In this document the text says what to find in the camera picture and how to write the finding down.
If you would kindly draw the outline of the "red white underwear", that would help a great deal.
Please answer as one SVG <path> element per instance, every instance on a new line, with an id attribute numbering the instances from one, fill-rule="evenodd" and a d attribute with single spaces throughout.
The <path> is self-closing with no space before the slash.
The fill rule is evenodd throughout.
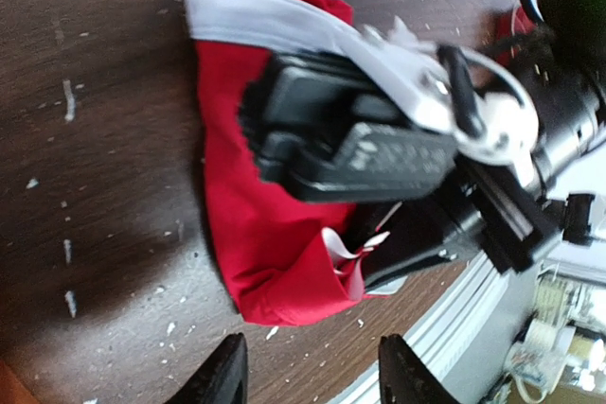
<path id="1" fill-rule="evenodd" d="M 307 3 L 345 24 L 343 0 Z M 286 26 L 290 8 L 268 0 L 184 0 L 198 57 L 198 98 L 205 123 L 204 189 L 211 239 L 223 282 L 244 321 L 318 323 L 369 298 L 362 260 L 383 236 L 351 251 L 341 239 L 351 204 L 306 204 L 258 175 L 238 121 L 246 86 L 257 79 L 273 44 L 310 47 L 317 28 Z"/>

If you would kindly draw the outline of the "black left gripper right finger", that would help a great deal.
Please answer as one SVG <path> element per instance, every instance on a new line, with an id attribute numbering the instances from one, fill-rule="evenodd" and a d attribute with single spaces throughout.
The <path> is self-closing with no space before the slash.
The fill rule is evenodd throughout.
<path id="1" fill-rule="evenodd" d="M 382 404 L 459 404 L 402 335 L 381 337 L 378 360 Z"/>

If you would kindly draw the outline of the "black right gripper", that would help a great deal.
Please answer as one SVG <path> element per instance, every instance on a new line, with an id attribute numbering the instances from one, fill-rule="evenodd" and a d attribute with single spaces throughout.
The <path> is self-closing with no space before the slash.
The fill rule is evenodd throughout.
<path id="1" fill-rule="evenodd" d="M 489 54 L 451 44 L 340 39 L 337 54 L 276 52 L 239 121 L 261 180 L 308 203 L 354 202 L 354 247 L 393 281 L 485 253 L 523 272 L 561 241 L 605 238 L 605 201 L 548 198 L 605 128 L 605 37 L 538 28 Z"/>

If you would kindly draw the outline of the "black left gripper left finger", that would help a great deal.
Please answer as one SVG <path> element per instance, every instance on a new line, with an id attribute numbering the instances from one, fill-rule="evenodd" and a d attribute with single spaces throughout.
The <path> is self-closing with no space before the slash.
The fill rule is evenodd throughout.
<path id="1" fill-rule="evenodd" d="M 248 373 L 245 336 L 229 334 L 166 404 L 245 404 Z"/>

